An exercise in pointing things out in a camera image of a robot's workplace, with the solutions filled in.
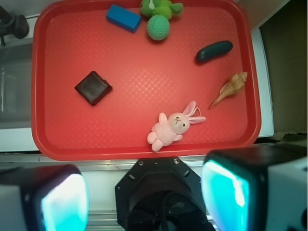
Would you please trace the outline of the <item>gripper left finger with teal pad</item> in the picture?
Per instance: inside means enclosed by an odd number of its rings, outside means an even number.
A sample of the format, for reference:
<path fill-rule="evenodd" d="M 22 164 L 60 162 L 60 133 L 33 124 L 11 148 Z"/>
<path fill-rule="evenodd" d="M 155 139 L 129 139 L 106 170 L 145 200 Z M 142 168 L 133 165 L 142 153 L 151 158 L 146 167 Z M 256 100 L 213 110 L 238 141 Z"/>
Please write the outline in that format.
<path fill-rule="evenodd" d="M 89 207 L 87 181 L 75 165 L 0 172 L 2 231 L 84 231 Z"/>

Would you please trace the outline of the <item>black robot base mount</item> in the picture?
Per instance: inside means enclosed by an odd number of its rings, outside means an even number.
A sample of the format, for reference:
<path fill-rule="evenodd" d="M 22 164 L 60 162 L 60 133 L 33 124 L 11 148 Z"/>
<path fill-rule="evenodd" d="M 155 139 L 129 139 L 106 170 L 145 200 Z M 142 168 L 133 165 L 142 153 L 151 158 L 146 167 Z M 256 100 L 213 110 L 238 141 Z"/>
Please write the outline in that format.
<path fill-rule="evenodd" d="M 179 158 L 139 159 L 115 186 L 126 231 L 213 231 L 201 178 Z"/>

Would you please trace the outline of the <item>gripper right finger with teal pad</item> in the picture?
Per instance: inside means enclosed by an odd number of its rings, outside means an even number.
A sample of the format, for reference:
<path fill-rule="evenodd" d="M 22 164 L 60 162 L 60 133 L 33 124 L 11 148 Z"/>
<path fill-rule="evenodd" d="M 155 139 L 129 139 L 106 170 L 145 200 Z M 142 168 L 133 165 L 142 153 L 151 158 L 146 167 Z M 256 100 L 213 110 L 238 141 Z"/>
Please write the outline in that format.
<path fill-rule="evenodd" d="M 201 189 L 221 231 L 308 228 L 308 150 L 304 146 L 211 151 L 204 159 Z"/>

